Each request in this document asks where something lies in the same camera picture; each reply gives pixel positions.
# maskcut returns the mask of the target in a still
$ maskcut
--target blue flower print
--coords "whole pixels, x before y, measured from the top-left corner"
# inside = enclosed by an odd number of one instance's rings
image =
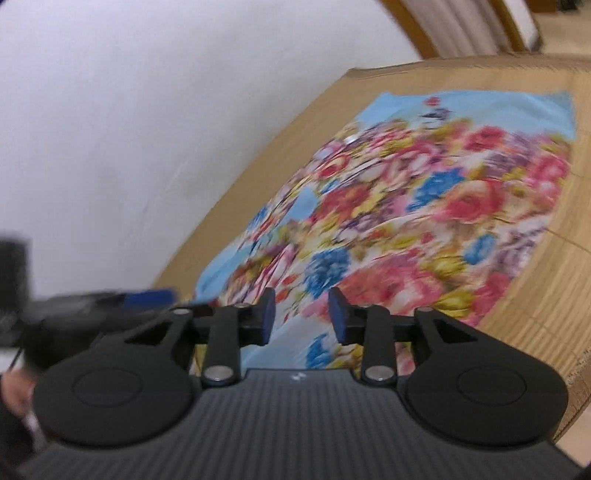
[[[259,212],[250,221],[250,223],[248,224],[248,226],[246,228],[247,229],[251,229],[251,228],[254,228],[254,227],[258,226],[259,223],[261,223],[265,219],[265,217],[267,216],[268,211],[269,211],[269,208],[268,208],[267,205],[265,205],[262,209],[259,210]]]
[[[332,362],[332,355],[323,345],[323,340],[327,337],[328,333],[318,335],[308,347],[308,351],[306,352],[307,369],[326,368]]]
[[[423,115],[423,118],[434,118],[436,120],[441,120],[442,122],[444,122],[448,119],[449,114],[451,112],[452,111],[448,110],[447,108],[434,108],[429,113],[425,113],[425,115]]]
[[[495,237],[487,233],[476,239],[464,253],[464,260],[470,265],[476,265],[488,257],[495,248]]]
[[[334,190],[338,185],[339,181],[337,179],[334,179],[322,187],[322,189],[320,190],[320,194],[328,193],[331,190]]]
[[[433,173],[425,182],[417,188],[414,194],[414,202],[407,206],[407,212],[414,212],[433,200],[437,200],[441,195],[451,189],[454,185],[464,180],[460,175],[460,168],[454,168],[449,171]]]
[[[340,282],[349,268],[349,252],[346,248],[333,248],[318,252],[312,257],[304,272],[306,290],[315,299]]]

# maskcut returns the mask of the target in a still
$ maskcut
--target white wall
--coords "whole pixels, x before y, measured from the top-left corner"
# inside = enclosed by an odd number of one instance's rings
[[[38,294],[146,287],[348,68],[416,60],[375,0],[6,0],[0,228]]]

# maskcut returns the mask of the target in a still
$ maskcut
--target floor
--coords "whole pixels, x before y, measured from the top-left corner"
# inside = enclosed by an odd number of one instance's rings
[[[591,0],[578,12],[536,15],[544,53],[591,56]],[[588,407],[558,446],[581,465],[591,463],[591,407]]]
[[[576,12],[540,14],[535,19],[545,53],[591,55],[591,0]]]

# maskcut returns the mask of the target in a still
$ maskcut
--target bamboo mat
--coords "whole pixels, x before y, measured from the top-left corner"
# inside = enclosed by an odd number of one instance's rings
[[[560,436],[591,398],[591,60],[497,56],[351,70],[320,95],[244,171],[180,248],[156,285],[193,294],[202,269],[287,179],[378,94],[442,90],[568,90],[577,116],[571,173],[531,261],[480,329],[552,365],[567,381]]]

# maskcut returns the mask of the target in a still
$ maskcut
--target black cable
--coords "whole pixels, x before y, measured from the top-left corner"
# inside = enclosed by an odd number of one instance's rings
[[[17,354],[12,359],[12,362],[10,362],[10,366],[8,367],[9,370],[12,370],[14,368],[14,366],[17,364],[18,359],[20,358],[21,354],[22,354],[22,347],[20,347],[18,349]]]

